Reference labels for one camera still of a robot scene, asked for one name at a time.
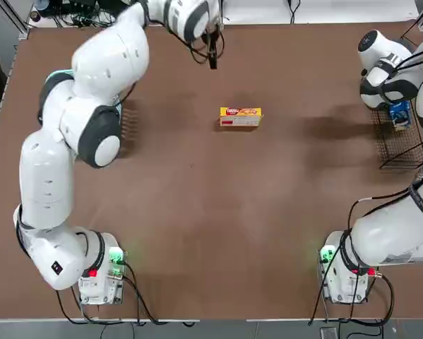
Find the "tabletop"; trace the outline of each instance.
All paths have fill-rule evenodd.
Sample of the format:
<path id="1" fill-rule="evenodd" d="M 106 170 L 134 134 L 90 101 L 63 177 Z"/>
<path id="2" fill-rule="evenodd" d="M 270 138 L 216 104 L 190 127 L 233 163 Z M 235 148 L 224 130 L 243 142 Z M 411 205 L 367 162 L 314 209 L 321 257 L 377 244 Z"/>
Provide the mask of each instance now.
<path id="1" fill-rule="evenodd" d="M 359 39 L 374 28 L 395 38 L 408 25 L 226 28 L 216 71 L 150 28 L 150 65 L 125 102 L 119 159 L 101 170 L 76 163 L 68 222 L 115 235 L 158 318 L 310 317 L 327 235 L 346 227 L 353 201 L 402 189 L 413 176 L 378 169 L 358 94 Z M 18 48 L 0 113 L 0 319 L 62 317 L 15 238 L 18 161 L 39 128 L 45 78 L 69 68 L 75 48 L 96 32 L 35 28 Z M 262 107 L 264 118 L 253 131 L 222 130 L 220 107 Z M 423 264 L 382 271 L 395 287 L 393 316 L 423 318 Z M 79 316 L 69 292 L 61 295 Z M 379 283 L 355 316 L 381 318 L 387 299 Z M 136 304 L 126 289 L 122 306 L 89 313 L 134 318 Z"/>

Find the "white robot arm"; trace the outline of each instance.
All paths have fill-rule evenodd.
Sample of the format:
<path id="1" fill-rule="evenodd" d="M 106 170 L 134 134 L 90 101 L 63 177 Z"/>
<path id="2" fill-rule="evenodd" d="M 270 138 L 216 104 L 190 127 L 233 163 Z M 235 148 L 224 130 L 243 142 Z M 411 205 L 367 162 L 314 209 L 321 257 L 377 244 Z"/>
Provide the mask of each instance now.
<path id="1" fill-rule="evenodd" d="M 360 86 L 364 103 L 380 109 L 416 98 L 423 128 L 423 43 L 412 53 L 371 31 L 358 50 L 367 70 Z M 329 235 L 320 260 L 324 295 L 335 303 L 363 302 L 370 268 L 416 262 L 423 262 L 423 169 L 399 197 L 357 219 L 350 231 Z"/>
<path id="2" fill-rule="evenodd" d="M 143 28 L 160 21 L 186 44 L 218 27 L 218 0 L 144 0 L 91 37 L 72 58 L 72 73 L 50 76 L 40 94 L 41 129 L 21 149 L 21 204 L 13 220 L 23 250 L 55 290 L 78 283 L 86 304 L 121 299 L 121 272 L 111 257 L 123 251 L 109 233 L 69 227 L 76 157 L 108 166 L 120 148 L 121 91 L 137 82 L 149 61 Z"/>

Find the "gray floor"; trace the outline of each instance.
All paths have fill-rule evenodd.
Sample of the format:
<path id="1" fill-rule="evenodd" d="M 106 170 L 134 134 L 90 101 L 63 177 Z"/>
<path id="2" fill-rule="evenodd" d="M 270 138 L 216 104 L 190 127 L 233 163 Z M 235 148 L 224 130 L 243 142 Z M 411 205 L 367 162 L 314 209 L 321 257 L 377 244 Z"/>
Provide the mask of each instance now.
<path id="1" fill-rule="evenodd" d="M 245 321 L 202 321 L 193 328 L 186 328 L 180 323 L 164 326 L 146 325 L 135 328 L 137 339 L 278 339 L 278 338 L 320 338 L 320 328 L 332 326 L 317 321 L 308 327 L 306 321 L 283 322 L 245 322 Z M 65 322 L 42 323 L 0 323 L 0 339 L 99 339 L 103 329 L 101 325 L 75 326 Z M 341 338 L 351 332 L 377 333 L 356 325 L 343 325 Z M 102 338 L 132 339 L 131 325 L 128 323 L 108 326 Z M 391 321 L 384 330 L 385 339 L 423 339 L 422 321 Z"/>

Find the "yellow box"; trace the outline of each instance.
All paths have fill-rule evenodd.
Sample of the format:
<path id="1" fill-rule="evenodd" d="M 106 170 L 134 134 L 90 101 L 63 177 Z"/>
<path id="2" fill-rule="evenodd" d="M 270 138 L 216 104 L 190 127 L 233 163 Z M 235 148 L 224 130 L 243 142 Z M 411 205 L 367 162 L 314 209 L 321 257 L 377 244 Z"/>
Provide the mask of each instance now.
<path id="1" fill-rule="evenodd" d="M 261 108 L 221 107 L 219 125 L 228 127 L 257 127 L 260 124 Z"/>

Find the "black wire basket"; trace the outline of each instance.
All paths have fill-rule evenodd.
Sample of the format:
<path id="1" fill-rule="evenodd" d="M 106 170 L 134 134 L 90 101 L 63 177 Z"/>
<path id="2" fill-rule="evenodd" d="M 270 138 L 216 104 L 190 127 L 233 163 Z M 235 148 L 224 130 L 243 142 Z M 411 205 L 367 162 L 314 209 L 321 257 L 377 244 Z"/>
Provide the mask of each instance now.
<path id="1" fill-rule="evenodd" d="M 395 129 L 388 111 L 371 111 L 381 170 L 413 170 L 423 165 L 423 138 L 412 103 L 410 107 L 411 125 L 402 131 Z"/>

